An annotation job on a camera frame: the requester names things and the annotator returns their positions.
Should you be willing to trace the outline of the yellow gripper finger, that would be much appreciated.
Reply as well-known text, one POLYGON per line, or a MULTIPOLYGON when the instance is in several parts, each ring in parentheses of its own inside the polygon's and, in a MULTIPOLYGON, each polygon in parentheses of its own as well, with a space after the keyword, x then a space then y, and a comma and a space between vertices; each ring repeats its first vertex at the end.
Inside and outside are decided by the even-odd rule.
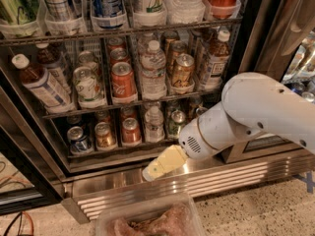
POLYGON ((151 182, 157 178, 183 166, 188 155, 181 146, 172 145, 167 147, 155 158, 142 172, 143 177, 151 182))

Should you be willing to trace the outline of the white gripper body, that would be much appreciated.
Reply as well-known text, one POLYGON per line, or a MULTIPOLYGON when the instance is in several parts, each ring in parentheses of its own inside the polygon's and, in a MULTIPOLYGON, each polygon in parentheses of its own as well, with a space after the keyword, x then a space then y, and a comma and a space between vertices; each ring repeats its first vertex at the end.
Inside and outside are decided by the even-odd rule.
POLYGON ((181 130, 178 141, 191 159, 203 159, 218 153, 202 137, 197 119, 192 120, 181 130))

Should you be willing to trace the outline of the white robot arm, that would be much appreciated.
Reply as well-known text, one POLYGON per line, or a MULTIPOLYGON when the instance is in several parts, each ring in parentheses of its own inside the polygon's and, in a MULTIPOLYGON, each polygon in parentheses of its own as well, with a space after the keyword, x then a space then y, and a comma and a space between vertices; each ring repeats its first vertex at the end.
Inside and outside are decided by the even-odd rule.
POLYGON ((263 134, 315 153, 315 104, 266 75, 238 74, 224 85, 220 102, 185 125, 178 144, 167 147, 142 175, 154 181, 188 159, 214 156, 263 134))

